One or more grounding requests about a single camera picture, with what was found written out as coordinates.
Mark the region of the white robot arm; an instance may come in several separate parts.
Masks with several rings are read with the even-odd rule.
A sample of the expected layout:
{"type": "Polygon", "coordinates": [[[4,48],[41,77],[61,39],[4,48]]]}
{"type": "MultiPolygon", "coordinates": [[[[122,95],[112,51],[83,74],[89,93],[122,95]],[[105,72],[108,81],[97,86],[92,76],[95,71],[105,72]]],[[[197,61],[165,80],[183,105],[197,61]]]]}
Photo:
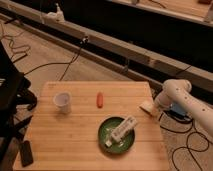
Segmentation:
{"type": "Polygon", "coordinates": [[[179,104],[213,137],[213,109],[190,94],[191,83],[186,79],[169,79],[154,100],[156,108],[167,110],[172,103],[179,104]]]}

